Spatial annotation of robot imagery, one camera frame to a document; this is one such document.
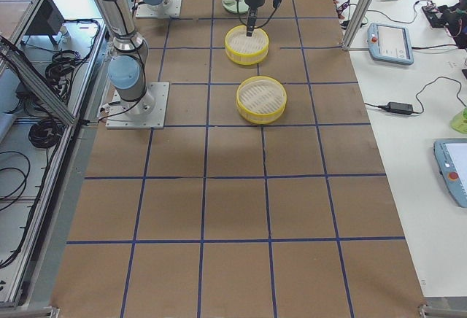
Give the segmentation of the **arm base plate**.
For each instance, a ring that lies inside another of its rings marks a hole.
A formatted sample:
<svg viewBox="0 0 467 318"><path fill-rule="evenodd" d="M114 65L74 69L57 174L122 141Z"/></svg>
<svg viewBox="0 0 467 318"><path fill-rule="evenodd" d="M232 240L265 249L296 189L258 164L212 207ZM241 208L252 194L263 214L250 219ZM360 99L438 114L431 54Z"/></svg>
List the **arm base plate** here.
<svg viewBox="0 0 467 318"><path fill-rule="evenodd" d="M139 0L136 5L136 18L178 18L181 6L182 0Z"/></svg>
<svg viewBox="0 0 467 318"><path fill-rule="evenodd" d="M166 119L166 108L169 97L169 82L150 82L146 85L146 93L138 104L128 103L120 99L114 90L113 101L119 104L109 108L106 119L107 129L163 129Z"/></svg>

